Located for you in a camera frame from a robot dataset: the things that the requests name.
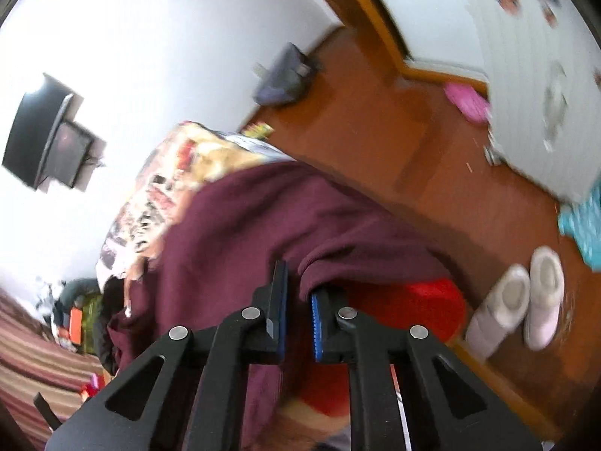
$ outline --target blue plastic bag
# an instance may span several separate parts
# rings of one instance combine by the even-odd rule
[[[557,225],[562,236],[576,241],[584,262],[601,271],[601,182],[580,205],[563,206]]]

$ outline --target triangular cutout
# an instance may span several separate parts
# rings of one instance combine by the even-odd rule
[[[146,407],[163,363],[164,359],[159,356],[148,361],[144,368],[106,401],[106,408],[126,419],[138,420]]]
[[[472,414],[486,410],[484,399],[455,373],[444,360],[434,358],[432,362],[455,419],[465,419]]]

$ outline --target striped fabric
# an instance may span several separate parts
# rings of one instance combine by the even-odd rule
[[[97,358],[57,346],[48,328],[0,291],[0,399],[37,449],[50,429],[33,405],[35,394],[65,420],[80,407],[79,388],[92,373],[102,373]]]

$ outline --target gray bag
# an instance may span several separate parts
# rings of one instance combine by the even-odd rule
[[[294,103],[309,89],[319,69],[318,60],[288,43],[256,89],[254,100],[264,106]]]

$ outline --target trash bag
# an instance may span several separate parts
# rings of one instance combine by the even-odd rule
[[[580,205],[563,206],[557,224],[562,236],[576,241],[584,262],[601,271],[601,182]]]
[[[259,105],[286,105],[298,101],[309,89],[320,64],[288,43],[255,91]]]

